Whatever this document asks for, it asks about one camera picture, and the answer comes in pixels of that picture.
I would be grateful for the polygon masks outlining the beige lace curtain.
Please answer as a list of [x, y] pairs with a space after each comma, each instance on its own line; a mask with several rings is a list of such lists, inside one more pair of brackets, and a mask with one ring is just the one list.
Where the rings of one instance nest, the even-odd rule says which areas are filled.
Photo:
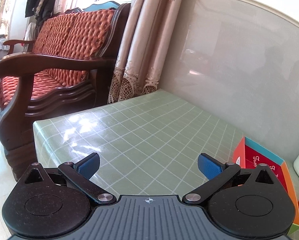
[[108, 103], [157, 90], [182, 0], [132, 0]]

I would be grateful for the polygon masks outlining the colourful cardboard box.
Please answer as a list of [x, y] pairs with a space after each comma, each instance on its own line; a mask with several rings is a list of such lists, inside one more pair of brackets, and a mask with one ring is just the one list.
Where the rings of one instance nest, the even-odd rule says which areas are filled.
[[234, 150], [232, 160], [241, 168], [256, 168], [261, 163], [270, 167], [295, 206], [295, 219], [288, 234], [299, 230], [299, 206], [286, 162], [278, 155], [245, 136], [242, 137]]

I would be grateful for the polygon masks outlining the wooden sofa with red cushions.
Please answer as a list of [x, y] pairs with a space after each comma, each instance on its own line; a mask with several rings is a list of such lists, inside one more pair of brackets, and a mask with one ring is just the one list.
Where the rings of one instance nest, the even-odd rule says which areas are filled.
[[33, 123], [107, 103], [130, 3], [46, 20], [0, 60], [0, 142], [14, 179], [37, 161]]

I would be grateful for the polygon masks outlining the green grid tablecloth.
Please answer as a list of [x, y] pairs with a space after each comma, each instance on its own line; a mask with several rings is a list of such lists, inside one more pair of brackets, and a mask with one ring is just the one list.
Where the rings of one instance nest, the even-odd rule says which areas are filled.
[[[96, 152], [92, 181], [116, 196], [183, 196], [207, 181], [198, 156], [233, 161], [242, 131], [164, 90], [102, 107], [36, 121], [38, 161], [44, 167], [77, 162]], [[299, 177], [287, 164], [297, 200]]]

